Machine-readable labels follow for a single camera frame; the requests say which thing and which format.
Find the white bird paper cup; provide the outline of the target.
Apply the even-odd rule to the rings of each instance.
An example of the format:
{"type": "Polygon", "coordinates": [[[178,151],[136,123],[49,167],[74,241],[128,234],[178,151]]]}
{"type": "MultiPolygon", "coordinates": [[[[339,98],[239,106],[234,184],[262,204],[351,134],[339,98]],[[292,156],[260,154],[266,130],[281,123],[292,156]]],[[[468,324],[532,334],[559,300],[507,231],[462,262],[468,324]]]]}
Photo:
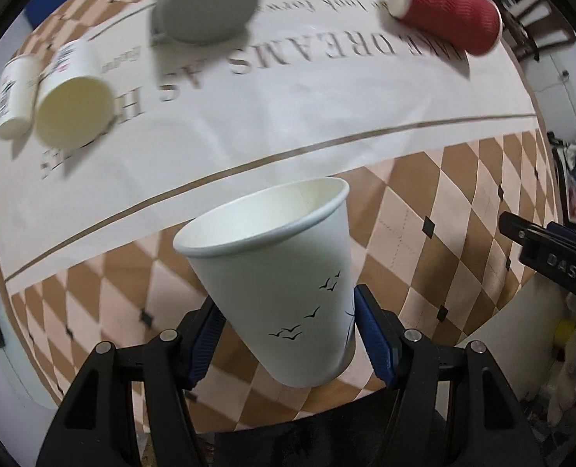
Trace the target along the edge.
{"type": "Polygon", "coordinates": [[[340,375],[354,353],[346,180],[287,183],[185,225],[175,251],[266,371],[307,388],[340,375]]]}

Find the red ripple paper cup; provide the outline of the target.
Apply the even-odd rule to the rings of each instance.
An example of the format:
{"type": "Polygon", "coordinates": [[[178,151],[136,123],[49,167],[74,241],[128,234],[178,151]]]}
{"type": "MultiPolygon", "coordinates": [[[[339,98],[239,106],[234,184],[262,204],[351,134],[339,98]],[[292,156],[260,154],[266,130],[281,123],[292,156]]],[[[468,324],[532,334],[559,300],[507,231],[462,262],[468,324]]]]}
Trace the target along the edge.
{"type": "Polygon", "coordinates": [[[473,56],[500,41],[503,21],[492,0],[387,0],[396,20],[449,42],[473,56]]]}

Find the white calligraphy cup tilted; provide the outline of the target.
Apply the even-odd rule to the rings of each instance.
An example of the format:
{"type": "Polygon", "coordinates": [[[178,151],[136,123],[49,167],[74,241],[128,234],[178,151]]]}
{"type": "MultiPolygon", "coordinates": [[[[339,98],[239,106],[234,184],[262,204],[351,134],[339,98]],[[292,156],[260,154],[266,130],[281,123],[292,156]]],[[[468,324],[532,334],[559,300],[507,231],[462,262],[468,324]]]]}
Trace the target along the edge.
{"type": "Polygon", "coordinates": [[[101,134],[114,114],[115,96],[92,46],[84,39],[65,43],[39,83],[36,136],[48,147],[76,150],[101,134]]]}

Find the white calligraphy cup upright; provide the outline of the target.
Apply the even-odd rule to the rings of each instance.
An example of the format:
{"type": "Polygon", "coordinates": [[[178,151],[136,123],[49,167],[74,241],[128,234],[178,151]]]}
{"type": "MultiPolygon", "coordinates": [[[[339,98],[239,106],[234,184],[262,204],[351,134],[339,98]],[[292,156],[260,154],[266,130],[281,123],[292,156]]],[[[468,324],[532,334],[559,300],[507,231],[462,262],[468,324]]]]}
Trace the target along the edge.
{"type": "Polygon", "coordinates": [[[42,62],[21,55],[5,64],[0,77],[0,138],[13,140],[32,126],[42,62]]]}

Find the checkered tablecloth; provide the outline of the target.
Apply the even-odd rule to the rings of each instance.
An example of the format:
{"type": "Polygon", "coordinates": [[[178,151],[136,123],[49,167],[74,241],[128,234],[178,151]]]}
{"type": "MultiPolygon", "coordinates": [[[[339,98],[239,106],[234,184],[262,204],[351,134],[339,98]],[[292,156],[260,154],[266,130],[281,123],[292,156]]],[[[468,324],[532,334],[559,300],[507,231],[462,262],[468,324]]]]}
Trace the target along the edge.
{"type": "Polygon", "coordinates": [[[499,215],[561,209],[506,46],[467,56],[384,0],[263,0],[246,37],[153,47],[153,4],[68,0],[11,46],[48,63],[84,39],[116,94],[113,128],[73,153],[0,139],[0,359],[26,410],[52,413],[97,342],[146,342],[199,307],[177,231],[275,184],[346,180],[349,278],[436,342],[531,279],[499,215]]]}

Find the wooden chair by doorway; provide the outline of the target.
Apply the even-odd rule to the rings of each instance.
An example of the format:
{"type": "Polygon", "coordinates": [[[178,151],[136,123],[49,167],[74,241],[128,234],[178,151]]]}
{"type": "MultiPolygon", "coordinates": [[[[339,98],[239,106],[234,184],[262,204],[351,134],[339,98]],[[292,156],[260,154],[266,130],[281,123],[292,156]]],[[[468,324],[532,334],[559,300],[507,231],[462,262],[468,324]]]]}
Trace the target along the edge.
{"type": "Polygon", "coordinates": [[[572,25],[550,0],[520,0],[502,10],[502,19],[519,62],[539,61],[542,55],[576,42],[572,25]]]}

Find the grey ribbed mug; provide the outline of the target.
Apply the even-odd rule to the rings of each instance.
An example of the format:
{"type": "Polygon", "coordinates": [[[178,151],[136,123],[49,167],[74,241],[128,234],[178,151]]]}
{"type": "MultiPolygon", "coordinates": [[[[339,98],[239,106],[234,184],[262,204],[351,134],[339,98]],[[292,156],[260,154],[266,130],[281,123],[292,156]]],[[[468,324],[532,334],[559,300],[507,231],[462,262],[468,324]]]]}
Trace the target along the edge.
{"type": "Polygon", "coordinates": [[[151,40],[210,44],[240,34],[258,0],[156,0],[150,17],[151,40]]]}

